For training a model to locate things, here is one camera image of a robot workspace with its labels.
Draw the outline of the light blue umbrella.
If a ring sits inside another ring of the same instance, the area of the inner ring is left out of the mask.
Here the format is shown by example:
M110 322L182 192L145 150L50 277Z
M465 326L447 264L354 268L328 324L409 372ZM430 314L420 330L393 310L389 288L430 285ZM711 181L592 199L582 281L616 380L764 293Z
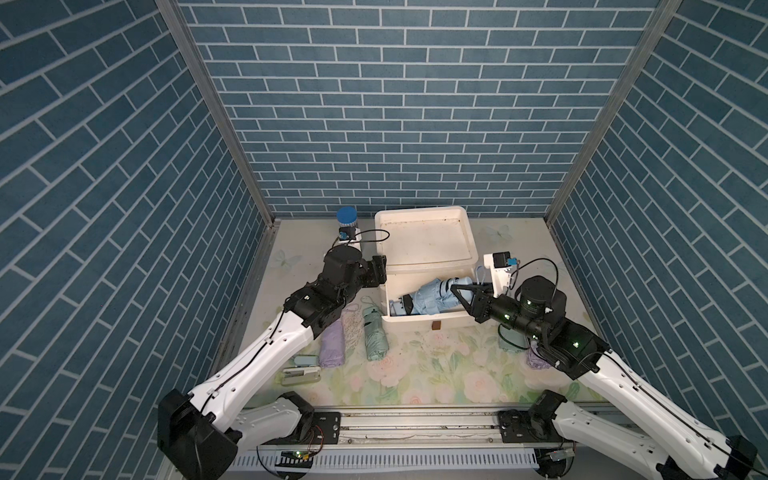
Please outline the light blue umbrella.
M389 301L391 316L437 315L460 306L450 291L454 283L473 283L471 277L454 277L446 280L434 279L422 285L415 292Z
M363 316L360 304L353 303L342 311L341 322L344 332L345 349L354 351L364 337Z

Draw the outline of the white plastic drawer cabinet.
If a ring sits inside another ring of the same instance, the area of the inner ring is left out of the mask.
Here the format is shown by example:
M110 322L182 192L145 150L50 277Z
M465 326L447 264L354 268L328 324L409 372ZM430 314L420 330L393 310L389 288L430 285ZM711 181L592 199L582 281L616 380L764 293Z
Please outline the white plastic drawer cabinet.
M383 210L374 225L389 233L376 248L391 273L472 267L478 261L469 217L460 206Z

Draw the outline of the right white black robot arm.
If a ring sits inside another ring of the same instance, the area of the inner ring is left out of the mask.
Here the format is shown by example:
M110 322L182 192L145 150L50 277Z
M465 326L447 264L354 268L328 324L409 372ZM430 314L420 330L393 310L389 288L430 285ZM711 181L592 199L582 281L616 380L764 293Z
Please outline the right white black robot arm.
M537 275L512 295L492 285L454 285L451 292L479 323L495 320L531 341L550 367L595 391L636 426L631 431L598 418L552 391L528 414L545 431L583 444L647 479L745 479L756 447L695 419L635 373L587 327L565 315L566 295Z

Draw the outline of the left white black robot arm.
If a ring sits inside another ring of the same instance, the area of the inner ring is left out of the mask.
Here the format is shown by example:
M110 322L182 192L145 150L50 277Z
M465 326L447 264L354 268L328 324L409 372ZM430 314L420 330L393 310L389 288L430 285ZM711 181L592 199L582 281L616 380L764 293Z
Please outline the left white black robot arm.
M317 279L290 294L244 351L188 392L158 403L157 445L186 479L218 479L243 451L273 440L306 443L314 409L295 392L253 410L246 404L297 353L335 323L362 289L385 284L386 258L332 247Z

